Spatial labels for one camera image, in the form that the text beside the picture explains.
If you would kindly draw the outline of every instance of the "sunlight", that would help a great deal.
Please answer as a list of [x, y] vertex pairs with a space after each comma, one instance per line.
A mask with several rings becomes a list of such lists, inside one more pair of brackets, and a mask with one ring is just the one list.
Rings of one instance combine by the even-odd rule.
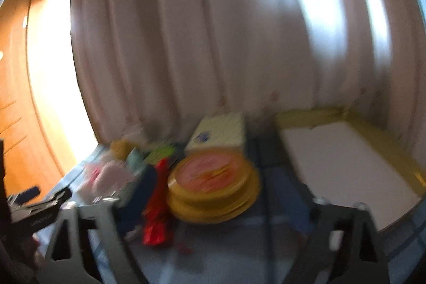
[[47, 0], [40, 16], [37, 78], [42, 79], [44, 103], [58, 117], [77, 162], [97, 146], [75, 74], [71, 49], [70, 0]]
[[383, 0], [366, 0], [376, 62], [391, 62], [391, 34]]

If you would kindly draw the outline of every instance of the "green item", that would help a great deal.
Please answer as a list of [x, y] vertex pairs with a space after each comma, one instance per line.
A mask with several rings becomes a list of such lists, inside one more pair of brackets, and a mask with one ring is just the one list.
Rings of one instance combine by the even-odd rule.
[[143, 152], [133, 148], [127, 156], [126, 165], [134, 175], [140, 173], [146, 166]]
[[144, 162], [155, 166], [161, 159], [169, 158], [174, 153], [175, 148], [173, 146], [158, 147], [145, 158]]

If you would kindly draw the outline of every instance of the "wooden door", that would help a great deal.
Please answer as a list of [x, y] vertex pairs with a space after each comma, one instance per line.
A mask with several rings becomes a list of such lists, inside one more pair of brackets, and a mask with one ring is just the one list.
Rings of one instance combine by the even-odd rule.
[[7, 194], [37, 185], [39, 200], [62, 174], [40, 128], [31, 95], [24, 21], [28, 5], [29, 0], [5, 0], [0, 7], [0, 138], [5, 140]]

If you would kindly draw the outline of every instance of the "box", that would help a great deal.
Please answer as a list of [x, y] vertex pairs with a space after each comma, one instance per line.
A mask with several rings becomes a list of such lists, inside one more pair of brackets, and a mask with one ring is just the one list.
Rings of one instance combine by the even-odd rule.
[[199, 150], [223, 148], [244, 152], [244, 117], [241, 113], [230, 113], [214, 117], [204, 117], [188, 145], [186, 154]]

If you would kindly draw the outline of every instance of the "pink curtain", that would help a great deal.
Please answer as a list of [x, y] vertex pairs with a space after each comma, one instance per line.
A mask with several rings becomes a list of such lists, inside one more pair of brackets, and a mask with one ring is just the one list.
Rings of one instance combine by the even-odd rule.
[[426, 166], [417, 0], [71, 0], [77, 77], [102, 142], [142, 123], [186, 138], [206, 114], [346, 105]]

